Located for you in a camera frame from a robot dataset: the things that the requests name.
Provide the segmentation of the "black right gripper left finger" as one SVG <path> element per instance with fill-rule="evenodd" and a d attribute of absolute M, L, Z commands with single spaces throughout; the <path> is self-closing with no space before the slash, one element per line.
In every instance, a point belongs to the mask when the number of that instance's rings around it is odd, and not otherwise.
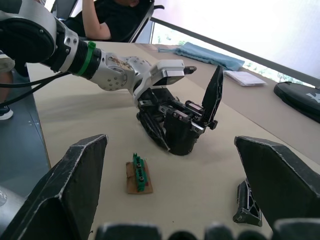
<path fill-rule="evenodd" d="M 106 134 L 81 139 L 46 173 L 1 234 L 2 240 L 86 240 L 96 214 Z"/>

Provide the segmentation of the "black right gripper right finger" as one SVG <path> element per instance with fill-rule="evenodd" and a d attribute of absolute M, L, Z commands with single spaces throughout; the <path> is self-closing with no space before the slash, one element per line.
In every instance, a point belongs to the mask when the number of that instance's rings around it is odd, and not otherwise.
<path fill-rule="evenodd" d="M 253 198 L 266 221 L 319 218 L 320 175 L 287 146 L 267 139 L 236 136 Z"/>

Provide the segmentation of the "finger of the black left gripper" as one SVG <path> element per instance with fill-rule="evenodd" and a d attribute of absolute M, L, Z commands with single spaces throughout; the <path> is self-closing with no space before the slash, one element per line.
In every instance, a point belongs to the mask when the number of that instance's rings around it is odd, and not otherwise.
<path fill-rule="evenodd" d="M 175 98 L 167 88 L 160 89 L 160 110 L 186 110 L 186 106 Z"/>
<path fill-rule="evenodd" d="M 144 128 L 147 135 L 162 149 L 167 152 L 170 151 L 170 147 L 165 135 L 165 129 L 163 123 L 165 116 L 163 113 L 157 112 L 151 114 L 148 111 L 139 111 L 136 115 L 137 120 Z"/>

